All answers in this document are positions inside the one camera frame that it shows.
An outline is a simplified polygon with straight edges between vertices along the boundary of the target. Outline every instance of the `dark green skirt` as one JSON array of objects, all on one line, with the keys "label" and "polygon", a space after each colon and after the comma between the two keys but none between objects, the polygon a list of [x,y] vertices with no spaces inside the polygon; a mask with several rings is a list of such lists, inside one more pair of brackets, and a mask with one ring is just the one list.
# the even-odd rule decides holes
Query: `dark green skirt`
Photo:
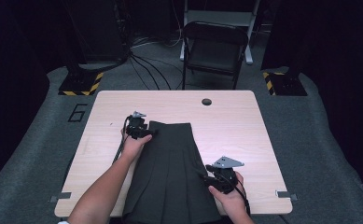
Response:
[{"label": "dark green skirt", "polygon": [[187,224],[221,219],[189,123],[149,122],[157,133],[136,164],[123,210],[126,223]]}]

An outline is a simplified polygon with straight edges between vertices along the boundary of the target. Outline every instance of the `yellow black hazard tape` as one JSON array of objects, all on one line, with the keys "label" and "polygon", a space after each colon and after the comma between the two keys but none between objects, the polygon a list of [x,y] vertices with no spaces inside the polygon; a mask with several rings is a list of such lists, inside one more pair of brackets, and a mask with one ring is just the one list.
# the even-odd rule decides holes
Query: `yellow black hazard tape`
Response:
[{"label": "yellow black hazard tape", "polygon": [[102,80],[103,73],[97,75],[93,85],[89,91],[59,91],[59,95],[93,95],[99,87],[100,81]]},{"label": "yellow black hazard tape", "polygon": [[[275,75],[283,75],[284,73],[271,73],[271,74],[275,74]],[[269,94],[270,95],[276,95],[276,92],[274,90],[273,84],[271,82],[269,73],[264,72],[263,73],[263,77],[265,78],[266,81],[266,87],[268,88]]]},{"label": "yellow black hazard tape", "polygon": [[307,96],[297,77],[289,78],[284,73],[263,73],[270,95]]}]

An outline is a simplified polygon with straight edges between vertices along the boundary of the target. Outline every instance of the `chair seat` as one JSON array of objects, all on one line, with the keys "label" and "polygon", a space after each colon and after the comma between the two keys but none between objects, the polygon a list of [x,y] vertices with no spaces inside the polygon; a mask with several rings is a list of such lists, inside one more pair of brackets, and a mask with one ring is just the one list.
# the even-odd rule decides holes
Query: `chair seat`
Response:
[{"label": "chair seat", "polygon": [[196,39],[190,51],[187,67],[233,75],[238,71],[239,56],[240,47],[237,45]]}]

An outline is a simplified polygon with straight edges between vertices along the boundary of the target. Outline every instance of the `dark background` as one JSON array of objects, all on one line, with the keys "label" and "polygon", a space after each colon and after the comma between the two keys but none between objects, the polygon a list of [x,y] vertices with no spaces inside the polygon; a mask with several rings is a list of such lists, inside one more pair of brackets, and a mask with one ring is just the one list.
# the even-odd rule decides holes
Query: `dark background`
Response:
[{"label": "dark background", "polygon": [[[82,7],[89,2],[0,0],[0,170],[18,146],[46,97],[49,88],[47,73],[64,66],[57,48],[59,38],[66,40],[67,48],[79,63],[91,60],[90,54],[109,61],[123,55],[119,30],[107,29],[108,35],[114,36],[114,39],[100,39],[93,34],[103,30],[90,31],[84,29],[86,26],[83,24],[77,28],[73,24],[81,21],[73,21],[67,9],[76,10],[77,7],[72,6],[77,4],[79,10],[89,13],[92,8]],[[112,4],[115,1],[95,2]],[[162,16],[169,16],[167,22],[158,24],[161,27],[159,31],[171,32],[177,29],[171,3],[162,2],[164,9],[152,5],[154,11],[160,9],[163,13],[164,10]],[[175,1],[180,21],[183,2]],[[210,1],[207,9],[243,11],[250,8],[244,1],[226,2]],[[189,7],[203,6],[204,1],[194,1]],[[103,29],[108,24],[109,27],[115,24],[113,8],[99,14],[103,17],[97,16],[94,17],[97,21],[90,21],[99,24],[93,27]],[[138,28],[138,18],[133,16],[133,19],[136,20],[134,28]],[[363,0],[330,3],[284,0],[274,21],[262,69],[290,66],[312,27],[318,27],[318,32],[314,33],[314,44],[305,51],[309,60],[302,72],[317,85],[328,113],[330,129],[346,159],[363,181]],[[90,35],[92,38],[81,39]]]}]

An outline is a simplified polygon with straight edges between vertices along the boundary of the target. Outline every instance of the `forearm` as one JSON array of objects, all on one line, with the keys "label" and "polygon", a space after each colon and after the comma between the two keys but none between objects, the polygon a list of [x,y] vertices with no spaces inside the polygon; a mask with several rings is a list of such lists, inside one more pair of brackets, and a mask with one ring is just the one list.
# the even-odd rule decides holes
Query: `forearm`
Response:
[{"label": "forearm", "polygon": [[79,199],[69,223],[106,223],[132,161],[120,157]]},{"label": "forearm", "polygon": [[248,216],[246,212],[232,214],[229,215],[229,217],[234,224],[254,224],[254,221],[251,219],[251,217]]}]

